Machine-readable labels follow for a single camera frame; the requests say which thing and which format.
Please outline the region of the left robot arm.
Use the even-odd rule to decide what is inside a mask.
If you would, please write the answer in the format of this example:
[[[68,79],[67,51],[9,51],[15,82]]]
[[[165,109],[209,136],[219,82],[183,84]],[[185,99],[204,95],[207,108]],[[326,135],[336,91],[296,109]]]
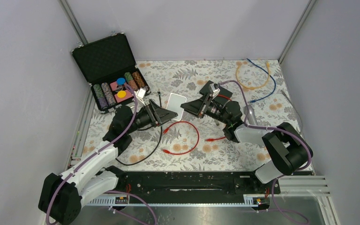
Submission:
[[[145,126],[159,127],[176,118],[178,113],[162,108],[153,100],[140,110],[121,106],[99,146],[72,168],[59,175],[49,174],[43,183],[38,208],[45,213],[48,225],[68,225],[94,198],[113,190],[125,190],[127,181],[103,166],[116,159],[132,142],[130,134]]]

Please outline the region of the white router box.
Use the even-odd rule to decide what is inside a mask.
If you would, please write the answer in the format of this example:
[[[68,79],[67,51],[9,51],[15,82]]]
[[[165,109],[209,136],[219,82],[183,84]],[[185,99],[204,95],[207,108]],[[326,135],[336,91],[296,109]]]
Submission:
[[[167,110],[177,113],[177,117],[173,118],[174,121],[180,121],[182,119],[184,109],[181,108],[181,105],[186,102],[187,98],[185,96],[175,93],[169,95],[166,108]]]

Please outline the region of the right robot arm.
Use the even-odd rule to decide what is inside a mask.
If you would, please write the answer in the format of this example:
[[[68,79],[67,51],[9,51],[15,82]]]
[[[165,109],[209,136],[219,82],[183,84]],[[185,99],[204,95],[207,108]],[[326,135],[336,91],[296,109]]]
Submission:
[[[290,123],[283,122],[277,127],[248,124],[241,118],[243,113],[237,101],[217,105],[208,95],[183,103],[181,108],[195,117],[208,116],[224,123],[223,133],[229,141],[253,143],[267,149],[270,161],[256,169],[255,177],[250,180],[250,187],[256,193],[266,190],[270,181],[291,175],[311,163],[311,148]]]

